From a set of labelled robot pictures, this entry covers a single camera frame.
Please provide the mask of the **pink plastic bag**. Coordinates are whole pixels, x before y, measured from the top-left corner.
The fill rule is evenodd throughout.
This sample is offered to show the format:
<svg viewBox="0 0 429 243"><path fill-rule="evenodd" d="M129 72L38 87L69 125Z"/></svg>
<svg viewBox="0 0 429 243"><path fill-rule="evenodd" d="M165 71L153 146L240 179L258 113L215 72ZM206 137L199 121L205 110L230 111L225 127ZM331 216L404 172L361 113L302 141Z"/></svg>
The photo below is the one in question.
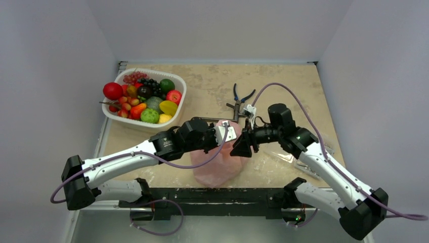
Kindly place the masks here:
<svg viewBox="0 0 429 243"><path fill-rule="evenodd" d="M234 127L237 136L241 135L242 128L238 123L229 122ZM249 161L249 158L230 156L234 141L226 142L220 153L209 163L193 169L195 180L205 187L220 187L235 178ZM203 150L190 152L191 165L199 165L215 154L218 148L210 150L207 154Z"/></svg>

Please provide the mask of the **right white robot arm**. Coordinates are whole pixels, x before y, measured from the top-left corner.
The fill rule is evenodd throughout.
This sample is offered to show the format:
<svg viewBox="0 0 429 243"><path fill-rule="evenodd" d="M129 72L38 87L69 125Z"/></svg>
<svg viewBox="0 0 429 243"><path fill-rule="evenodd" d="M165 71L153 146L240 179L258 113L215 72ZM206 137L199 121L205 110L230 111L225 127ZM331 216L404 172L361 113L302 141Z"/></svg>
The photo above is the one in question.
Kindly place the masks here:
<svg viewBox="0 0 429 243"><path fill-rule="evenodd" d="M269 106L270 121L261 127L255 124L255 107L247 105L243 115L246 122L231 156L251 157L258 152L259 145L277 142L285 152L313 169L333 190L330 193L296 178L284 187L288 205L304 203L326 212L356 240L363 240L387 217L388 194L382 188L371 188L346 170L327 153L313 133L296 126L285 104Z"/></svg>

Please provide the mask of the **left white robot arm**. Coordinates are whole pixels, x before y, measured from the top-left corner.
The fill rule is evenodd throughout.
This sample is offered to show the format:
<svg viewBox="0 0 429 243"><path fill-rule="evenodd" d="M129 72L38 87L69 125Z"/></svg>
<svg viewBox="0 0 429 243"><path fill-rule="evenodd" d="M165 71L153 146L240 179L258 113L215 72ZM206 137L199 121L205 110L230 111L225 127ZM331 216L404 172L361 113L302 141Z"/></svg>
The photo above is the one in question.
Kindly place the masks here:
<svg viewBox="0 0 429 243"><path fill-rule="evenodd" d="M52 203L56 194L63 189L67 209L70 211L83 209L98 199L106 197L102 187L111 179L133 170L166 164L182 168L174 164L185 153L202 150L208 153L217 148L222 149L228 138L229 123L220 126L207 123L199 118L184 122L181 126L173 126L159 132L144 142L105 157L82 159L79 155L69 157L64 166L61 185L51 196Z"/></svg>

